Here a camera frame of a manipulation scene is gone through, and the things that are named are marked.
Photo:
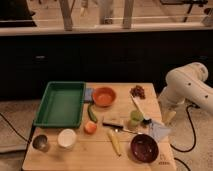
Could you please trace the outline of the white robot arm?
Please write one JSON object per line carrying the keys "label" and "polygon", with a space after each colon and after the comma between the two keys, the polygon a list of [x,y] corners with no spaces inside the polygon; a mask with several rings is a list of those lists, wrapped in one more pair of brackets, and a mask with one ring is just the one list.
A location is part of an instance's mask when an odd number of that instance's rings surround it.
{"label": "white robot arm", "polygon": [[185,100],[213,114],[213,88],[205,84],[208,75],[207,67],[200,62],[172,69],[166,74],[166,86],[158,96],[164,124],[174,118],[175,108]]}

